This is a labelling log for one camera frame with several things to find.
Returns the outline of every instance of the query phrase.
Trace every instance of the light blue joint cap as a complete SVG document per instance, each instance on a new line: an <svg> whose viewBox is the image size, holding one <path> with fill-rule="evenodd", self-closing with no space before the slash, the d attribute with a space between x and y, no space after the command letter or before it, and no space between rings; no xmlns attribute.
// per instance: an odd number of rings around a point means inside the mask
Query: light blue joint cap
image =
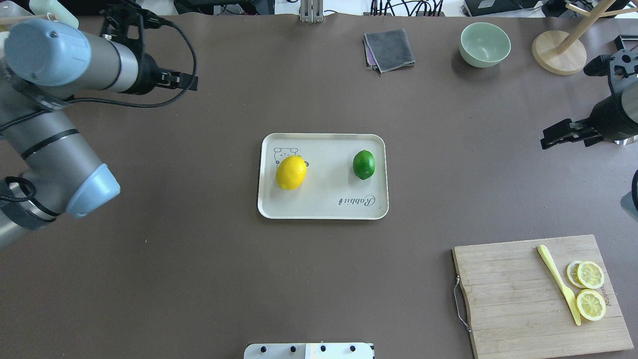
<svg viewBox="0 0 638 359"><path fill-rule="evenodd" d="M78 79L91 62L86 36L69 25L45 19L15 24L4 43L9 67L42 86L62 86Z"/></svg>
<svg viewBox="0 0 638 359"><path fill-rule="evenodd" d="M75 218L82 218L109 202L119 191L117 180L107 165L101 164L75 192L66 206L66 212Z"/></svg>

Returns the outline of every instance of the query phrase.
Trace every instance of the knife handle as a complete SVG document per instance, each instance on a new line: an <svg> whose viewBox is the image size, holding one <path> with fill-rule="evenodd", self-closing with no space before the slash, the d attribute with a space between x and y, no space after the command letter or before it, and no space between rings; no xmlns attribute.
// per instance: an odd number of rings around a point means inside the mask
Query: knife handle
<svg viewBox="0 0 638 359"><path fill-rule="evenodd" d="M558 273L558 268L556 267L556 263L554 263L552 255L549 253L549 249L547 249L544 244L541 244L538 246L538 253L543 259L543 262L545 262L545 265L547 265L547 267L549 268L549 271L554 276L554 279L556 280L556 283L558 283L558 286L561 288L564 287L565 283L563 283L563 279L560 277L560 273Z"/></svg>

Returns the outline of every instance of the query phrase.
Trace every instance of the round wooden base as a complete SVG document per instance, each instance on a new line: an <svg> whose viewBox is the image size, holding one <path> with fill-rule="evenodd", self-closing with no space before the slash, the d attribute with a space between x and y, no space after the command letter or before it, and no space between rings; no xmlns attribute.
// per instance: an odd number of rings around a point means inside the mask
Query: round wooden base
<svg viewBox="0 0 638 359"><path fill-rule="evenodd" d="M556 48L569 34L552 30L538 35L531 44L531 53L543 68L556 75L573 75L585 67L585 46L576 40L562 54Z"/></svg>

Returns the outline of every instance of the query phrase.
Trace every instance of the brown table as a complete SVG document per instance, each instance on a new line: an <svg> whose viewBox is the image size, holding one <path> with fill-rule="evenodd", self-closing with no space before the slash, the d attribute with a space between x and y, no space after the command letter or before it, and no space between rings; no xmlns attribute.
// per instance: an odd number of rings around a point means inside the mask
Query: brown table
<svg viewBox="0 0 638 359"><path fill-rule="evenodd" d="M0 358L231 359L249 343L324 340L374 342L377 358L469 359L452 247L578 234L597 237L638 343L638 223L619 204L638 145L539 143L609 95L605 78L560 77L532 58L536 35L576 21L487 19L512 52L479 70L457 49L479 19L174 20L197 49L199 91L162 109L68 109L122 193L0 252ZM81 23L97 33L97 20ZM367 70L363 34L400 27L416 65ZM614 52L621 33L638 22L599 20L581 39L588 58ZM189 70L174 31L147 37L161 66ZM387 216L263 218L260 145L273 132L381 136ZM0 174L24 170L6 143L0 153Z"/></svg>

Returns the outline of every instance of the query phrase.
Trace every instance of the rectangular tray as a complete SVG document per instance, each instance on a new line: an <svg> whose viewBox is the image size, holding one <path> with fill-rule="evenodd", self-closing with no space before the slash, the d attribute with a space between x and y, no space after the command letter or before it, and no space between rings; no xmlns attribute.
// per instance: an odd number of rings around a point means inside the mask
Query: rectangular tray
<svg viewBox="0 0 638 359"><path fill-rule="evenodd" d="M354 156L366 149L375 157L372 177L352 171ZM295 190L276 181L278 161L299 155L306 179ZM385 143L372 134L270 134L263 139L257 208L273 219L376 220L388 213Z"/></svg>

